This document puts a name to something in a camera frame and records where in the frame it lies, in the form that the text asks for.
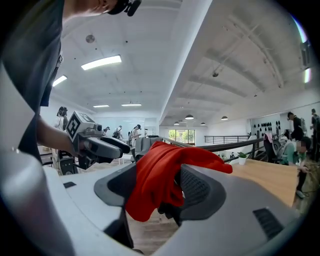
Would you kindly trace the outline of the wooden table with white legs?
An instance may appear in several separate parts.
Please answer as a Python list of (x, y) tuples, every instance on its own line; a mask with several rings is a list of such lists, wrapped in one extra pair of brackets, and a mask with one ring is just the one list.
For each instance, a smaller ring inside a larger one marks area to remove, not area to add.
[(294, 166), (247, 159), (244, 165), (235, 159), (230, 162), (232, 175), (249, 179), (261, 185), (292, 207), (298, 185), (298, 170)]

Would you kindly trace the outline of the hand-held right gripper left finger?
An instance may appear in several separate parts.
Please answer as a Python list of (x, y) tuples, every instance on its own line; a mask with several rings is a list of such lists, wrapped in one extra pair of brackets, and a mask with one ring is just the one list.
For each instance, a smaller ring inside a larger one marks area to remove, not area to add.
[(141, 256), (134, 251), (125, 203), (135, 185), (134, 164), (59, 176), (31, 155), (0, 153), (0, 197), (30, 256)]

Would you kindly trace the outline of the red t-shirt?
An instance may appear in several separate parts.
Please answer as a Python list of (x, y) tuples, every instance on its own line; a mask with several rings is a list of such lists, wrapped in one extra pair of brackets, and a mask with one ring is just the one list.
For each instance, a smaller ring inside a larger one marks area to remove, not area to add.
[(181, 165), (187, 164), (231, 174), (233, 168), (216, 154), (198, 147), (179, 147), (156, 141), (136, 163), (136, 184), (125, 205), (136, 221), (146, 222), (162, 203), (181, 207), (183, 191), (175, 184)]

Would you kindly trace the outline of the grey jacket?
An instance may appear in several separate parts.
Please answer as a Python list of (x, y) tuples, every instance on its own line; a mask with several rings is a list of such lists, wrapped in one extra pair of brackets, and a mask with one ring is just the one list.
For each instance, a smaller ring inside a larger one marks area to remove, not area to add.
[(135, 141), (135, 155), (136, 156), (144, 156), (151, 146), (157, 142), (162, 142), (163, 139), (161, 137), (141, 137)]

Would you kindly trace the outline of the window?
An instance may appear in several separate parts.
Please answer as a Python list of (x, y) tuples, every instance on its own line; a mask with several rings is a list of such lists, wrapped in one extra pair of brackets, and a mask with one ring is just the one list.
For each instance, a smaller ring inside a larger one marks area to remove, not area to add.
[(194, 146), (196, 144), (196, 131), (194, 129), (170, 129), (168, 138), (173, 141)]

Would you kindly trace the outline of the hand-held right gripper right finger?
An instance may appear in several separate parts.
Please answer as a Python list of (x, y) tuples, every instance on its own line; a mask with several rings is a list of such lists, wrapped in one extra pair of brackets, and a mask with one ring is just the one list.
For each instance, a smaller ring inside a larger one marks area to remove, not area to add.
[(270, 256), (297, 212), (255, 181), (183, 164), (180, 226), (153, 256)]

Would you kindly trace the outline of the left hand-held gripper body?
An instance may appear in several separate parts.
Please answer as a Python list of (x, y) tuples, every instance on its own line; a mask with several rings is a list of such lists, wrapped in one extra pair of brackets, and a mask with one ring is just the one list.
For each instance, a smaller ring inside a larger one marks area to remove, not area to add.
[(103, 136), (102, 125), (97, 124), (87, 114), (74, 111), (66, 125), (65, 131), (67, 132), (71, 143), (72, 149), (78, 155), (78, 167), (86, 170), (92, 166), (98, 157), (89, 150), (92, 148), (91, 142), (88, 142), (88, 149), (85, 147), (85, 140), (91, 137)]

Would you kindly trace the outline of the dark railing with wooden handrail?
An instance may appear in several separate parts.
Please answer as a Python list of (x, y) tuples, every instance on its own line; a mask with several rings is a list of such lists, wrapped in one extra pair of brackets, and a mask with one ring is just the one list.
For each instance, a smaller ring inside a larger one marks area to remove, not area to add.
[(207, 150), (211, 153), (217, 153), (225, 163), (230, 163), (231, 161), (237, 160), (239, 158), (238, 153), (240, 152), (245, 154), (247, 159), (256, 159), (256, 152), (263, 148), (263, 146), (260, 146), (260, 142), (263, 142), (263, 138), (249, 139), (246, 141), (234, 143), (209, 144), (195, 147)]

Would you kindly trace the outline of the black items on wall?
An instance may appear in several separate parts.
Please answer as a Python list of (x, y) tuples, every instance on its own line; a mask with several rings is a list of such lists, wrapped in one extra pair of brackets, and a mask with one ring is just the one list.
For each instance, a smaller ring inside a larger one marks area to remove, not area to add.
[(253, 123), (252, 129), (254, 131), (276, 133), (277, 131), (279, 132), (281, 130), (281, 123), (279, 120), (268, 122), (258, 121)]

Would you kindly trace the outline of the person's dark clothing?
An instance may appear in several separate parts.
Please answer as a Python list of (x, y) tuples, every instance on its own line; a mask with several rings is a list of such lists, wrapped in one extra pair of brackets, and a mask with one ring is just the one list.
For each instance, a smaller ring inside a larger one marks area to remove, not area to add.
[(8, 75), (35, 113), (18, 148), (38, 160), (37, 122), (41, 107), (49, 105), (61, 61), (64, 3), (65, 0), (38, 1), (17, 24), (3, 54)]

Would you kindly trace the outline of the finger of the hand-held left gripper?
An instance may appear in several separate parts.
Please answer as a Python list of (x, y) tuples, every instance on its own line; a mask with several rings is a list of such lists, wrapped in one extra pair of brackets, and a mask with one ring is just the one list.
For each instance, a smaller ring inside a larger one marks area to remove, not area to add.
[(131, 150), (130, 146), (127, 145), (126, 143), (124, 143), (123, 141), (119, 140), (119, 139), (116, 139), (114, 137), (108, 137), (108, 136), (103, 136), (102, 137), (102, 141), (108, 143), (108, 144), (111, 144), (115, 147), (118, 147), (119, 149), (122, 150), (122, 152), (124, 154), (128, 154)]
[(122, 157), (123, 152), (120, 148), (102, 141), (102, 137), (88, 137), (83, 141), (86, 150), (97, 157), (118, 159)]

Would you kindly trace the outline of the person's left forearm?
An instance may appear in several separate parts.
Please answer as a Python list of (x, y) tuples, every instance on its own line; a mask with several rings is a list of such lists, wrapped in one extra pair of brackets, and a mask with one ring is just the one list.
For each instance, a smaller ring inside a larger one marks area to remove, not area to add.
[(39, 115), (36, 124), (37, 142), (45, 147), (65, 151), (78, 157), (78, 153), (74, 150), (72, 141), (66, 132), (59, 130), (47, 124)]

